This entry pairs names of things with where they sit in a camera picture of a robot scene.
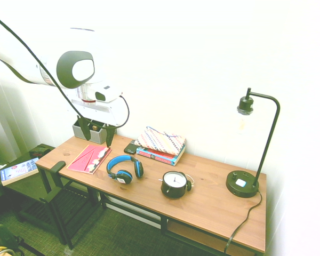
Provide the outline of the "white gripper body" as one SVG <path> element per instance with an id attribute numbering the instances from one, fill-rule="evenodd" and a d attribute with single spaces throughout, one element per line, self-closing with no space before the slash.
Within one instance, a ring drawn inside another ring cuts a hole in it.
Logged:
<path id="1" fill-rule="evenodd" d="M 86 118 L 113 126 L 122 125 L 128 118 L 127 104 L 121 97 L 108 103 L 101 101 L 87 103 L 77 96 L 75 90 L 65 90 L 65 95 Z"/>

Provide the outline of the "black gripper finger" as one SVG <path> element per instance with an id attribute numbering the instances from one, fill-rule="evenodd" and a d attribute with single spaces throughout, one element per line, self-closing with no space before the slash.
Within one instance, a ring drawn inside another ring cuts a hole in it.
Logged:
<path id="1" fill-rule="evenodd" d="M 116 131 L 115 127 L 106 128 L 106 145 L 107 145 L 107 147 L 111 147 L 115 131 Z"/>
<path id="2" fill-rule="evenodd" d="M 77 116 L 78 124 L 83 132 L 83 135 L 86 140 L 90 140 L 90 128 L 89 128 L 89 121 L 83 116 Z"/>

